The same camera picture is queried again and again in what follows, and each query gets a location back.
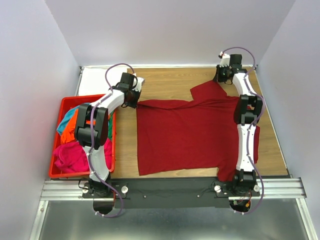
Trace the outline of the dark red t shirt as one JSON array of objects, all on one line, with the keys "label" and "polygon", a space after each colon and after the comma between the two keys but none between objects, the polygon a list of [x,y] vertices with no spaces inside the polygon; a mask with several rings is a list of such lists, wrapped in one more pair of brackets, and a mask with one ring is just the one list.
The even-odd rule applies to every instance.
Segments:
[{"label": "dark red t shirt", "polygon": [[137,164],[141,176],[183,169],[217,168],[233,179],[239,150],[234,122],[238,97],[213,81],[193,87],[192,100],[144,100],[137,104]]}]

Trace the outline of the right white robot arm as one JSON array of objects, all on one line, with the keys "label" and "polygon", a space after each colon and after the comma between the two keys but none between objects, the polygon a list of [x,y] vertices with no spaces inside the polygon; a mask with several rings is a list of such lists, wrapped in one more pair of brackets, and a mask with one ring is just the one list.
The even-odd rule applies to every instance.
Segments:
[{"label": "right white robot arm", "polygon": [[220,64],[216,66],[213,81],[226,83],[230,81],[238,92],[238,101],[233,120],[238,131],[238,159],[235,174],[227,189],[236,196],[254,190],[257,184],[256,166],[254,163],[255,134],[260,120],[264,101],[253,89],[249,74],[242,66],[241,54],[219,54]]}]

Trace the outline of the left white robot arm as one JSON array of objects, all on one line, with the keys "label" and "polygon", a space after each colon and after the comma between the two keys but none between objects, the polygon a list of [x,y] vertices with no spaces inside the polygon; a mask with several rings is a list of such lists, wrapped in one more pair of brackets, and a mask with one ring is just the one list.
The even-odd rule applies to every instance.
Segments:
[{"label": "left white robot arm", "polygon": [[107,197],[112,188],[108,183],[110,170],[104,152],[109,133],[109,114],[118,107],[136,108],[144,83],[144,78],[124,72],[118,83],[109,85],[105,95],[78,108],[74,137],[86,154],[90,185],[101,198]]}]

